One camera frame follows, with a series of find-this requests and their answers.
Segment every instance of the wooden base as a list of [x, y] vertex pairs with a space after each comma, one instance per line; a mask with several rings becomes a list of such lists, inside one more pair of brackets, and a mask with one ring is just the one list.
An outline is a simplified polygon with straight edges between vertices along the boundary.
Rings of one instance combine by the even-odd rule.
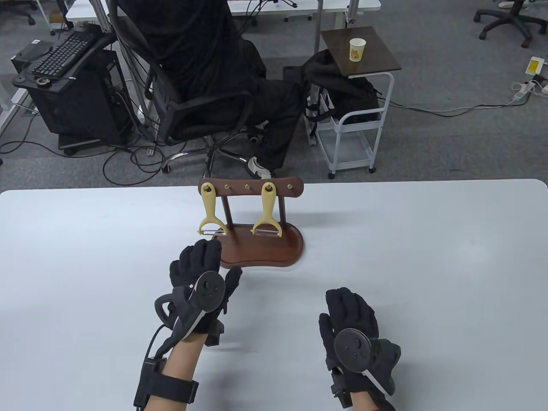
[[[304, 240], [294, 225], [286, 223], [282, 237], [253, 235], [252, 228], [252, 224], [234, 224], [227, 236], [214, 237], [222, 244], [221, 267], [289, 267], [301, 257]], [[259, 228], [273, 230], [269, 225]]]

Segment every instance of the paper cup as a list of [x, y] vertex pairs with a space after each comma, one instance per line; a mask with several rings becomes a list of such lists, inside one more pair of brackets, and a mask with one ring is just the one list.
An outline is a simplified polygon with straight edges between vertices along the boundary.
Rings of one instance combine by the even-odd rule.
[[363, 38], [353, 38], [350, 40], [350, 61], [360, 61], [362, 59], [366, 43]]

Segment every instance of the black pants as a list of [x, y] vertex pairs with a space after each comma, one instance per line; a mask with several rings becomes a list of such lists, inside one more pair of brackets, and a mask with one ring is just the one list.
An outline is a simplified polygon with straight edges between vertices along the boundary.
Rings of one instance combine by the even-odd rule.
[[[255, 148], [255, 156], [261, 166], [273, 171], [281, 168], [289, 150], [295, 126], [301, 117], [299, 87], [282, 80], [267, 80], [266, 67], [255, 45], [241, 41], [241, 51], [246, 56], [252, 78], [249, 79], [253, 95], [253, 112], [247, 125], [258, 125], [265, 121], [265, 136]], [[218, 107], [211, 112], [208, 121], [226, 123], [237, 118], [238, 107]]]

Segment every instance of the office chair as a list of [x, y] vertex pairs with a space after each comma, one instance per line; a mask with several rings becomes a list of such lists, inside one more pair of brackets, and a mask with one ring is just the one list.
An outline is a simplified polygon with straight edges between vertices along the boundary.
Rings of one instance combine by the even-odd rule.
[[514, 1], [514, 4], [510, 11], [507, 12], [501, 12], [499, 10], [485, 10], [480, 9], [476, 11], [476, 15], [474, 16], [474, 21], [479, 22], [481, 21], [481, 16], [493, 16], [497, 17], [498, 20], [495, 20], [491, 23], [489, 23], [487, 26], [483, 28], [483, 31], [479, 34], [480, 40], [485, 40], [487, 37], [487, 32], [489, 30], [494, 29], [495, 27], [502, 26], [503, 24], [511, 24], [514, 27], [516, 27], [519, 31], [521, 31], [521, 34], [525, 37], [525, 40], [523, 43], [521, 43], [521, 47], [528, 48], [531, 40], [533, 39], [533, 35], [531, 34], [529, 28], [525, 25], [525, 23], [536, 23], [540, 25], [540, 34], [546, 34], [546, 28], [548, 26], [548, 21], [543, 19], [538, 19], [536, 17], [531, 16], [523, 16], [520, 14], [520, 11], [523, 7], [523, 3], [525, 0], [516, 0]]
[[[38, 7], [34, 4], [33, 1], [29, 0], [27, 3], [29, 4], [31, 10], [37, 10], [38, 9]], [[29, 26], [34, 26], [36, 24], [36, 21], [32, 18], [32, 16], [29, 13], [24, 12], [22, 10], [19, 10], [14, 5], [6, 4], [6, 2], [0, 1], [0, 13], [1, 12], [9, 12], [9, 13], [13, 13], [13, 14], [17, 14], [17, 15], [26, 17]]]
[[[202, 139], [204, 146], [198, 149], [181, 151], [165, 158], [162, 162], [162, 172], [170, 173], [170, 163], [179, 158], [193, 157], [205, 154], [204, 177], [209, 177], [212, 172], [215, 155], [233, 159], [245, 166], [248, 160], [236, 153], [223, 149], [235, 136], [241, 134], [246, 121], [252, 111], [252, 96], [247, 91], [224, 93], [218, 95], [202, 96], [189, 101], [183, 101], [177, 87], [164, 72], [160, 64], [152, 56], [145, 37], [127, 17], [118, 16], [118, 1], [109, 0], [110, 21], [118, 40], [124, 43], [130, 50], [143, 58], [150, 66], [146, 80], [145, 95], [154, 103], [158, 113], [159, 124], [156, 141], [168, 146], [185, 143], [190, 140]], [[239, 117], [230, 124], [206, 124], [196, 122], [193, 115], [211, 109], [212, 105], [219, 102], [230, 102], [241, 107]], [[225, 134], [222, 139], [216, 134]]]

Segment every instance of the computer tower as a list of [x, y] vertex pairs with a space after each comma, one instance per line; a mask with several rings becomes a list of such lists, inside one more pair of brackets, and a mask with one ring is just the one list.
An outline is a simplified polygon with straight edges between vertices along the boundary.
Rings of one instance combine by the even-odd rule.
[[60, 150], [127, 143], [130, 100], [116, 52], [97, 50], [62, 90], [26, 88], [49, 131], [59, 134]]

